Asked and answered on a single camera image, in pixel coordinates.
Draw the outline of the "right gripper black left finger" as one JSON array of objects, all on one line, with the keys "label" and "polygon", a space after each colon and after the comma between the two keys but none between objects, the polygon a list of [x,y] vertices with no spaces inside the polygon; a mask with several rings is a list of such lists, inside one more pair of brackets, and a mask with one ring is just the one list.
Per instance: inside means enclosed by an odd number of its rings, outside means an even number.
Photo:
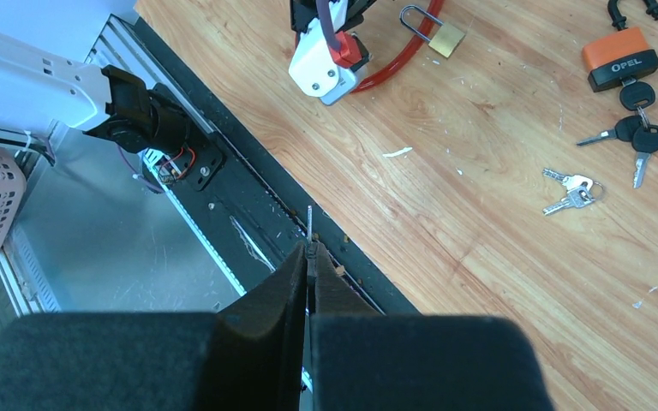
[{"label": "right gripper black left finger", "polygon": [[306,246],[217,313],[36,313],[0,335],[0,410],[295,410]]}]

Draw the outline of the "small silver key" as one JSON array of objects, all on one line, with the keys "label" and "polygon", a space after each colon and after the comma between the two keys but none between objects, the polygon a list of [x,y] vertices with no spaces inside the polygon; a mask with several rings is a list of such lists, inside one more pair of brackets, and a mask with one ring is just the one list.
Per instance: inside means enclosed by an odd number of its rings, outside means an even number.
[{"label": "small silver key", "polygon": [[[307,240],[308,244],[312,245],[318,240],[314,236],[313,230],[313,207],[311,205],[307,208]],[[343,265],[340,265],[333,257],[330,257],[330,260],[334,264],[334,270],[339,277],[345,277],[347,272]]]}]

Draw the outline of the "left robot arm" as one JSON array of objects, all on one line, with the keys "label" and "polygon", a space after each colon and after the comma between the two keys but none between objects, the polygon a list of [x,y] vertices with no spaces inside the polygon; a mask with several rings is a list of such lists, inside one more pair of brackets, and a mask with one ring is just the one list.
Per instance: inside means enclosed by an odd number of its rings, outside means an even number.
[{"label": "left robot arm", "polygon": [[[369,54],[352,29],[367,1],[293,1],[289,75],[324,104],[354,91]],[[112,65],[63,57],[0,32],[0,109],[32,112],[127,152],[178,153],[192,124],[183,107]]]}]

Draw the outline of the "brass padlock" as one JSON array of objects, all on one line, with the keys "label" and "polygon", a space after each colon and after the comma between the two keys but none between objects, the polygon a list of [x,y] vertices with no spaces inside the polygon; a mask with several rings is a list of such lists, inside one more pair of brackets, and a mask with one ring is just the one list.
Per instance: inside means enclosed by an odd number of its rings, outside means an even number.
[{"label": "brass padlock", "polygon": [[[417,13],[424,20],[430,22],[428,30],[421,30],[408,22],[407,16],[411,13]],[[399,21],[408,28],[413,34],[428,44],[428,47],[440,56],[448,59],[453,52],[461,45],[466,37],[466,33],[460,28],[450,23],[444,23],[435,12],[424,9],[421,6],[410,4],[402,8],[399,13]]]}]

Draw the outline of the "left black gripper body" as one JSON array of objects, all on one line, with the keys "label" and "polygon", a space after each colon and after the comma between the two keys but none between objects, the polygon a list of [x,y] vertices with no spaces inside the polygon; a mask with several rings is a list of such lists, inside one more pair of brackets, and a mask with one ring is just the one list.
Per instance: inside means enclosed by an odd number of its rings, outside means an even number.
[{"label": "left black gripper body", "polygon": [[[375,0],[349,0],[344,24],[338,29],[349,30],[364,22],[363,13]],[[309,23],[318,16],[315,0],[290,1],[290,28],[295,33],[305,33]]]}]

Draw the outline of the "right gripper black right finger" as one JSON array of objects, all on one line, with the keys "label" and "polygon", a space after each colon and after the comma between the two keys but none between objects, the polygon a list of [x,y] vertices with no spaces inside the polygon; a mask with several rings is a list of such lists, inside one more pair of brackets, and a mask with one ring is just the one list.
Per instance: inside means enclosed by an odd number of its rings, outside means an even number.
[{"label": "right gripper black right finger", "polygon": [[318,410],[550,410],[534,348],[488,315],[382,314],[308,249]]}]

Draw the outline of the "black head key bunch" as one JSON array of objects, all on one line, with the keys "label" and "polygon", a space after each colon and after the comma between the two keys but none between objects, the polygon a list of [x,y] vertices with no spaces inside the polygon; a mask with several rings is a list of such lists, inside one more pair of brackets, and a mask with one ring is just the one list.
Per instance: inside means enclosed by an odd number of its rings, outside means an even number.
[{"label": "black head key bunch", "polygon": [[618,120],[610,129],[577,142],[578,146],[587,146],[603,140],[620,140],[629,143],[636,152],[633,187],[643,185],[646,169],[652,154],[658,152],[658,125],[650,122],[645,109],[655,102],[655,90],[643,81],[636,79],[622,80],[619,91],[620,103],[631,115]]}]

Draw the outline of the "orange black padlock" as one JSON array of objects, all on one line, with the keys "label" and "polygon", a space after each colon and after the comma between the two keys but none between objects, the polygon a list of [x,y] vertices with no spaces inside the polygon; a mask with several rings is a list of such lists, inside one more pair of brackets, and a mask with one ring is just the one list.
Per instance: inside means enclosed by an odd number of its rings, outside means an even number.
[{"label": "orange black padlock", "polygon": [[587,82],[593,92],[604,92],[640,80],[658,69],[658,54],[639,27],[629,27],[619,3],[607,1],[614,32],[581,49]]}]

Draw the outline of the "silver key pair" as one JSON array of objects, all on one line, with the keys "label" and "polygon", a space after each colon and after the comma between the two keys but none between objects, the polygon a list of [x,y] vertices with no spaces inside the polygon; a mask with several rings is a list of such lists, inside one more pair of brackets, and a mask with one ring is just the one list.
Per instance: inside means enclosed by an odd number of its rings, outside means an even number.
[{"label": "silver key pair", "polygon": [[587,176],[564,174],[549,168],[544,168],[542,174],[555,180],[565,189],[565,196],[561,200],[542,210],[545,217],[565,209],[582,209],[590,206],[606,194],[603,185]]}]

